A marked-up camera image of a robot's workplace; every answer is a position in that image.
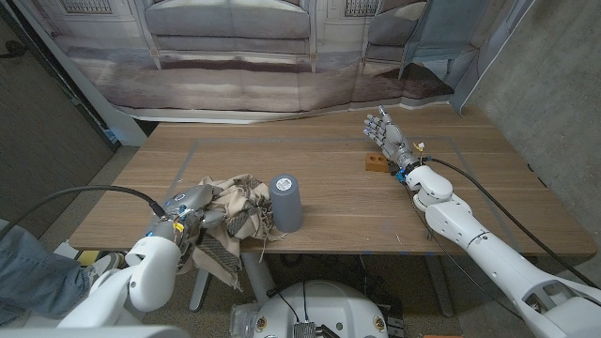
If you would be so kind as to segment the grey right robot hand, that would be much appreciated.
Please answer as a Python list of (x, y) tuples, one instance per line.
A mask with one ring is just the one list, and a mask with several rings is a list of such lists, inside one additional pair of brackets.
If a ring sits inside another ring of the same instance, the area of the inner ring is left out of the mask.
[(399, 173), (406, 176), (420, 165), (420, 160), (413, 155), (408, 138), (382, 105), (378, 106), (378, 112), (379, 115), (368, 115), (363, 121), (363, 133), (380, 147), (384, 157), (398, 167)]

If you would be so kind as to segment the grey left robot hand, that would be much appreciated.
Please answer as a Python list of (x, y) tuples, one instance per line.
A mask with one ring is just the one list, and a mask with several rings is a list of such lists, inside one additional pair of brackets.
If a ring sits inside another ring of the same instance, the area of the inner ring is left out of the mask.
[(222, 191), (220, 187), (201, 184), (176, 194), (162, 207), (165, 215), (148, 231), (149, 237), (167, 238), (178, 246), (179, 269), (189, 260), (204, 233), (224, 221), (225, 214), (209, 206)]

